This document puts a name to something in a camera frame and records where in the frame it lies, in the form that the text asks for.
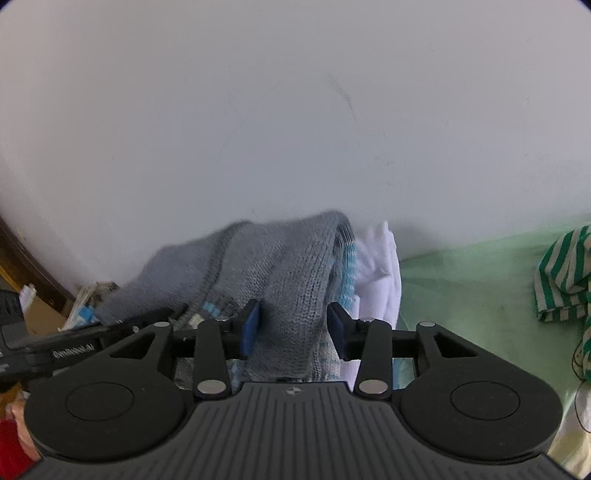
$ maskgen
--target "white cloth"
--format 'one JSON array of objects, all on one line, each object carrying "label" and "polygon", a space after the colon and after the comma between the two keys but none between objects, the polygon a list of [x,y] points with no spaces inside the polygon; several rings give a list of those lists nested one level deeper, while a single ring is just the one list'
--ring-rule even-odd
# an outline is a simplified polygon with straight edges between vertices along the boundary
[{"label": "white cloth", "polygon": [[571,359],[581,385],[565,402],[562,423],[548,450],[550,458],[577,478],[591,473],[591,384],[583,375],[582,345],[581,340]]},{"label": "white cloth", "polygon": [[[396,327],[402,280],[394,235],[388,222],[355,233],[357,260],[355,265],[355,297],[351,318],[383,320]],[[342,362],[341,380],[353,390],[359,360]]]}]

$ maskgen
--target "white towel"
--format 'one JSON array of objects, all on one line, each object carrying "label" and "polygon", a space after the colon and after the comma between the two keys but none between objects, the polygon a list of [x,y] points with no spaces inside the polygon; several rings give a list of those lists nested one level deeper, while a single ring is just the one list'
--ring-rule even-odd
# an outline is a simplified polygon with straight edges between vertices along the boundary
[{"label": "white towel", "polygon": [[[355,297],[351,318],[383,320],[396,327],[402,280],[394,235],[388,222],[355,233],[357,261],[355,265]],[[353,390],[359,360],[341,363],[341,380]]]}]

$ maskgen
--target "gray sweater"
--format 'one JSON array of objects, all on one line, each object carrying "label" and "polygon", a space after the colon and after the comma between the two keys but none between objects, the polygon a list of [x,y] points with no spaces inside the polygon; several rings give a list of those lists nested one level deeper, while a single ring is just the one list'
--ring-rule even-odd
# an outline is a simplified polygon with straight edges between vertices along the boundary
[{"label": "gray sweater", "polygon": [[[139,276],[110,295],[96,312],[106,325],[183,303],[175,328],[236,314],[261,301],[261,325],[247,361],[231,361],[241,381],[339,379],[340,363],[326,329],[326,307],[349,309],[355,283],[355,239],[345,215],[326,212],[291,222],[234,223],[183,245],[164,247]],[[192,360],[179,360],[177,383],[191,385]]]}]

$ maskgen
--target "green and white striped shirt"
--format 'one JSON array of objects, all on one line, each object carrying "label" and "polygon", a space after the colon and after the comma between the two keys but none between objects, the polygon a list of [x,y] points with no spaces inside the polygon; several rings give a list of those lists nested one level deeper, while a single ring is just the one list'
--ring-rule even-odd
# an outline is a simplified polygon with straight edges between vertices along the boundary
[{"label": "green and white striped shirt", "polygon": [[552,244],[534,273],[538,318],[543,322],[584,320],[580,345],[583,375],[591,381],[591,226],[563,235]]}]

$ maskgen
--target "green sheet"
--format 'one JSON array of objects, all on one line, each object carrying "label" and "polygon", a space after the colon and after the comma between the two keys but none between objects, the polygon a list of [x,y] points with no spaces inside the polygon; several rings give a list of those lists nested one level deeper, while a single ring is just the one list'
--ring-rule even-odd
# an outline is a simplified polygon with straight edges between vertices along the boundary
[{"label": "green sheet", "polygon": [[591,216],[402,262],[399,327],[436,322],[542,378],[566,404],[580,385],[571,357],[583,325],[537,319],[533,271],[559,235],[585,223]]}]

